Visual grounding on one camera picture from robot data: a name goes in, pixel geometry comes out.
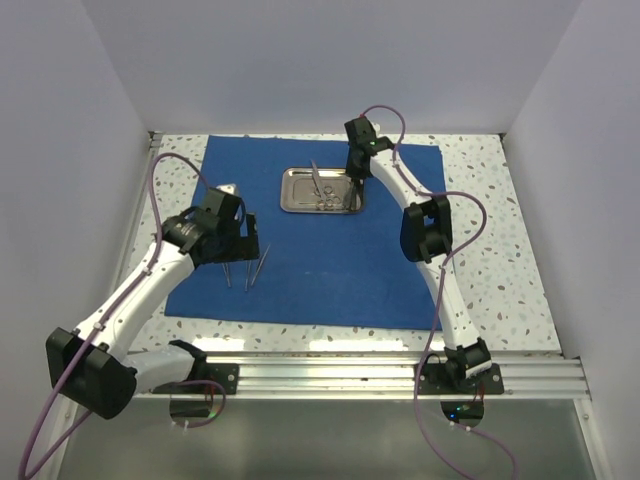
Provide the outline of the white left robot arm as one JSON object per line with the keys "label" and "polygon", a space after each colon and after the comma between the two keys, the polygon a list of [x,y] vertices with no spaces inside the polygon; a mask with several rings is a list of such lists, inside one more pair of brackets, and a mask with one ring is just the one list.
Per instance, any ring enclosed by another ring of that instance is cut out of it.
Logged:
{"label": "white left robot arm", "polygon": [[45,343],[54,390],[103,419],[119,415],[138,393],[163,385],[222,392],[205,353],[182,340],[132,355],[129,349],[160,303],[199,266],[254,260],[256,217],[234,184],[207,190],[200,204],[166,219],[133,273],[73,331]]}

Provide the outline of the steel tweezers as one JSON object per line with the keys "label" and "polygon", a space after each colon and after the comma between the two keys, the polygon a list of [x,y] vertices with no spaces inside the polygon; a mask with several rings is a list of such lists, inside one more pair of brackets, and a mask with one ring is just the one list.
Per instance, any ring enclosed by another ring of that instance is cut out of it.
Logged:
{"label": "steel tweezers", "polygon": [[270,249],[271,249],[271,244],[268,244],[266,249],[265,249],[265,251],[264,251],[264,253],[261,255],[261,257],[258,260],[257,266],[256,266],[256,268],[255,268],[255,270],[253,272],[253,276],[250,279],[249,287],[253,287],[255,285],[255,283],[257,282],[257,279],[258,279],[258,277],[259,277],[259,275],[260,275],[260,273],[261,273],[261,271],[262,271],[262,269],[264,267],[264,264],[266,262],[268,254],[270,252]]}

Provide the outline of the steel forceps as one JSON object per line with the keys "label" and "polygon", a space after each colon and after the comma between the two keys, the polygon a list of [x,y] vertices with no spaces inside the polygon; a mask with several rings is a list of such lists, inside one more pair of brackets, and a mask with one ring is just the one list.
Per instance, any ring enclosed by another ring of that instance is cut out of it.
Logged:
{"label": "steel forceps", "polygon": [[225,275],[226,285],[228,288],[232,288],[233,283],[232,283],[232,275],[231,275],[231,269],[230,269],[229,263],[223,263],[222,268]]}

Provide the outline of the thin steel probe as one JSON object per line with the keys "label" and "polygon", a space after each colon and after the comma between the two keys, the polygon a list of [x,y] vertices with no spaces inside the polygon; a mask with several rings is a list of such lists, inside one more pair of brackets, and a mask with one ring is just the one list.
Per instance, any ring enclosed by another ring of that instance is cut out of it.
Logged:
{"label": "thin steel probe", "polygon": [[248,260],[246,262],[246,277],[245,277],[245,286],[244,286],[245,292],[248,292],[250,288],[251,271],[252,271],[252,260]]}

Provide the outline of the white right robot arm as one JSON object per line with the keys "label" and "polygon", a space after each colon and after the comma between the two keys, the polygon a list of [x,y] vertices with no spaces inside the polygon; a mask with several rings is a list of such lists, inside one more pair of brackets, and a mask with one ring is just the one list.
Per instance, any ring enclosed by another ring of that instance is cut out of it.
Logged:
{"label": "white right robot arm", "polygon": [[399,145],[378,135],[360,115],[344,124],[348,142],[346,174],[358,185],[377,179],[402,209],[400,246],[405,258],[423,276],[435,304],[435,323],[442,329],[445,379],[451,389],[468,392],[489,370],[492,359],[475,326],[458,286],[453,256],[465,246],[454,245],[449,198],[461,196],[480,209],[481,224],[488,215],[475,197],[464,192],[432,192],[411,173],[399,154]]}

